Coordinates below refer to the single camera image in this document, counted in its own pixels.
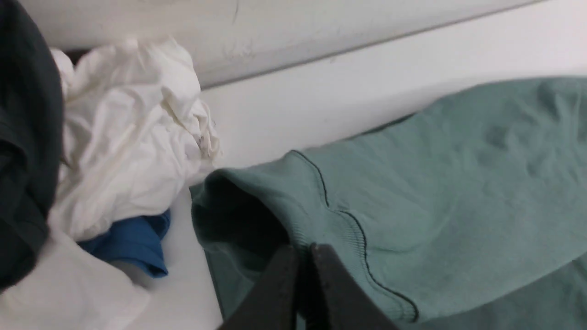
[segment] seam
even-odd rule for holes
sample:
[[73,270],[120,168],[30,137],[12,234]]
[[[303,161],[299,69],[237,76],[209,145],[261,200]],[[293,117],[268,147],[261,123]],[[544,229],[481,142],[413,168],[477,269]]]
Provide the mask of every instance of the seam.
[[362,258],[363,258],[363,262],[366,265],[367,273],[369,274],[369,277],[371,278],[371,280],[375,284],[377,284],[380,288],[384,289],[385,291],[387,291],[389,293],[392,293],[393,295],[395,295],[397,297],[400,297],[400,298],[404,299],[405,301],[407,301],[412,306],[412,308],[414,309],[414,318],[413,318],[412,322],[418,321],[418,318],[420,316],[420,311],[418,310],[418,307],[416,306],[416,304],[410,298],[408,298],[407,296],[405,296],[405,295],[403,295],[403,294],[401,294],[401,293],[399,293],[399,292],[397,292],[395,290],[392,290],[392,289],[386,287],[385,285],[383,285],[380,281],[378,281],[373,276],[373,273],[371,272],[371,267],[370,267],[369,262],[367,260],[367,237],[365,236],[365,231],[364,231],[363,227],[360,225],[359,220],[351,212],[348,212],[348,211],[345,211],[345,210],[337,210],[337,209],[334,209],[334,208],[331,208],[330,207],[330,203],[328,202],[328,195],[327,195],[327,191],[326,191],[326,184],[324,182],[324,177],[322,175],[322,172],[320,171],[320,168],[314,162],[312,162],[311,160],[309,160],[301,152],[299,152],[297,150],[292,150],[292,152],[295,155],[301,157],[302,160],[304,160],[307,163],[309,163],[316,170],[316,172],[318,173],[318,177],[320,178],[320,182],[321,182],[321,185],[322,185],[322,192],[324,194],[324,202],[325,202],[326,207],[328,208],[328,210],[330,210],[332,212],[335,212],[335,213],[346,214],[346,215],[350,216],[351,219],[357,225],[357,227],[359,227],[359,230],[360,230],[360,233],[361,233],[361,236],[362,236],[362,240],[363,240],[363,244],[362,244],[363,246],[361,247],[361,249],[363,250],[362,251]]

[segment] clothing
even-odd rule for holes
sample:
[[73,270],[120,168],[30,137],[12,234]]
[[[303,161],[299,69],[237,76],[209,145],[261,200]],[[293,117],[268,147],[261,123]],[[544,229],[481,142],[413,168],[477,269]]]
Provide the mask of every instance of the clothing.
[[35,266],[48,236],[61,153],[59,73],[13,0],[0,3],[0,291]]
[[[0,329],[122,330],[143,312],[148,292],[76,241],[114,221],[165,212],[211,164],[218,139],[191,57],[174,40],[98,48],[75,70],[53,54],[65,119],[50,236],[38,266],[0,295]],[[58,82],[54,88],[61,92]]]
[[153,278],[167,276],[161,240],[171,221],[170,211],[115,222],[110,230],[92,240],[79,242],[94,257],[133,264]]
[[35,269],[0,295],[0,329],[123,330],[148,302],[125,273],[52,230]]
[[211,169],[218,137],[191,56],[175,40],[97,48],[75,70],[56,60],[66,93],[56,228],[84,241],[114,221],[161,214]]
[[587,329],[587,255],[556,272],[472,311],[401,330]]
[[479,86],[391,127],[213,172],[193,219],[211,259],[236,268],[215,269],[216,287],[241,294],[279,244],[330,244],[389,318],[426,321],[556,271],[587,252],[584,95],[580,78]]

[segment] dark green fabric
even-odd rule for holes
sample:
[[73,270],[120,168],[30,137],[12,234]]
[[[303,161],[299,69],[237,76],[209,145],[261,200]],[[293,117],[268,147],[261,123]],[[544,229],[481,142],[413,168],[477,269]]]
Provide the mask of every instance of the dark green fabric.
[[57,185],[59,72],[25,10],[0,2],[0,289],[34,267]]

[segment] teal sweatshirt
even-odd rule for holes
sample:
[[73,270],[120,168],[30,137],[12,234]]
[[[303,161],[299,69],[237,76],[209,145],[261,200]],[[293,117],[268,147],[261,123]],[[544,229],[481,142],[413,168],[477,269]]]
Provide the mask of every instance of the teal sweatshirt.
[[334,247],[391,319],[495,301],[587,252],[587,80],[475,87],[411,118],[194,187],[225,316],[276,246]]

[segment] crumpled fabric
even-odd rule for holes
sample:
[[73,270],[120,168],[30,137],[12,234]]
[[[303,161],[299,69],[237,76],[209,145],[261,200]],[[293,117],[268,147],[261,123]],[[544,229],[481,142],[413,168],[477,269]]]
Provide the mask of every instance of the crumpled fabric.
[[63,154],[47,243],[0,295],[0,329],[122,330],[149,301],[77,241],[117,220],[161,214],[220,153],[189,54],[174,40],[95,49],[75,69],[52,51],[65,100]]
[[63,99],[41,33],[18,2],[0,2],[0,292],[35,266],[49,235]]
[[97,48],[75,71],[67,57],[56,61],[66,108],[52,226],[83,241],[114,221],[161,214],[212,168],[219,139],[174,39]]

